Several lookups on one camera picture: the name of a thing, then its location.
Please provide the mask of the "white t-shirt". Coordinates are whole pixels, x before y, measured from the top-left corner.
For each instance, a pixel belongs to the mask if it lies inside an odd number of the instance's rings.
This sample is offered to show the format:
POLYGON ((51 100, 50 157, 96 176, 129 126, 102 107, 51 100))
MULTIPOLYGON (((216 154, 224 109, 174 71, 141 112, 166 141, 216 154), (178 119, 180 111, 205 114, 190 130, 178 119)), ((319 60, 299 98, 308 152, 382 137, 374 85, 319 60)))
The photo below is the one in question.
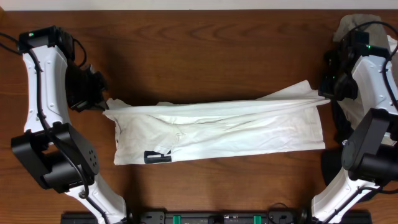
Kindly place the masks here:
POLYGON ((318 106, 327 100, 302 81, 256 100, 131 106, 109 99, 114 163, 159 164, 323 149, 318 106))

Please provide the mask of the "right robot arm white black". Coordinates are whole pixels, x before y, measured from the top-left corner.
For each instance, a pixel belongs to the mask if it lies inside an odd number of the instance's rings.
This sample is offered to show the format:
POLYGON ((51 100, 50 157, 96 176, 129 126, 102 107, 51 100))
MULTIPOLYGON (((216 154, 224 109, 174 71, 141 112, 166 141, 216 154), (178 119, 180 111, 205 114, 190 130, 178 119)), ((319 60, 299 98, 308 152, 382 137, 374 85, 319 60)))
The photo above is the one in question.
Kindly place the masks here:
POLYGON ((397 88, 392 54, 370 44, 342 44, 328 52, 328 73, 319 94, 338 105, 350 134, 342 140, 340 170, 314 196, 306 223, 369 223, 362 214, 345 217, 365 197, 396 194, 384 187, 397 180, 397 88))

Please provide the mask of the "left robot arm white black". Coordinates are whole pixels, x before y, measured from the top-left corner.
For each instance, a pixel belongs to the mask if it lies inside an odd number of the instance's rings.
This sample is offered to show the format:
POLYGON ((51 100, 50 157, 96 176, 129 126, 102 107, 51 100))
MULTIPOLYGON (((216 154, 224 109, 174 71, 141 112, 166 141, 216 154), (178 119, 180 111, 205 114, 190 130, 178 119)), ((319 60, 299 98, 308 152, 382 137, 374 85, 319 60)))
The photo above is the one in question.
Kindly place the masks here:
POLYGON ((88 214, 66 214, 63 223, 126 223, 127 207, 100 175, 95 147, 70 121, 69 112, 107 109, 107 84, 86 61, 75 62, 78 41, 51 26, 16 39, 28 74, 29 111, 11 149, 43 189, 78 200, 88 214))

